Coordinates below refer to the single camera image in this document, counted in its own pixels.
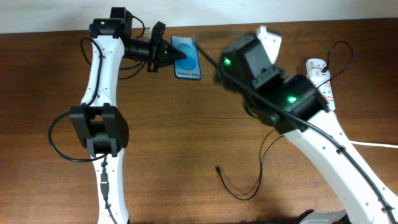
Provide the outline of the blue Galaxy smartphone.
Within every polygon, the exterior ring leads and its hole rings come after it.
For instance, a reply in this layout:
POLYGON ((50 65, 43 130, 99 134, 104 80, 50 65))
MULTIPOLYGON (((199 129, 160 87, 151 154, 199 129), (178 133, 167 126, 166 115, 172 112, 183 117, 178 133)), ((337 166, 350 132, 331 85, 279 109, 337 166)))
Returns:
POLYGON ((175 77, 184 80, 201 80, 198 50, 193 38, 173 35, 171 42, 173 47, 186 55, 186 58, 175 61, 175 77))

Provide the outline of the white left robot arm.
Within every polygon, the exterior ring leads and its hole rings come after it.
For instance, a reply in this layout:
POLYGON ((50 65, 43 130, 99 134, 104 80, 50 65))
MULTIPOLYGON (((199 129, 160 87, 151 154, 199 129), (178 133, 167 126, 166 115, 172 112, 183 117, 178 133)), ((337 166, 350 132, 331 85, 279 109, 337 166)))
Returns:
POLYGON ((81 105, 70 119, 81 145, 94 165, 99 197, 99 223, 129 223, 124 199, 123 157, 129 142, 127 121, 117 108, 116 90, 122 59, 144 62, 148 72, 173 64, 185 53, 163 39, 165 24, 157 22, 149 40, 132 38, 134 16, 125 7, 112 7, 109 18, 89 26, 93 55, 81 105))

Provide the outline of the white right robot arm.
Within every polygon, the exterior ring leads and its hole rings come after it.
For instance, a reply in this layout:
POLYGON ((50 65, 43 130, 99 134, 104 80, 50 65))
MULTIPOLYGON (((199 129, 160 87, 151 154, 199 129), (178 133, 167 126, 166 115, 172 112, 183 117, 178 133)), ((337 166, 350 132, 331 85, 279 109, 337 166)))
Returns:
POLYGON ((221 54, 220 80, 240 92, 259 120, 298 147, 318 169, 344 209, 306 212, 302 223, 396 223, 397 196, 350 143, 336 114, 304 76, 284 78, 264 39, 247 35, 221 54))

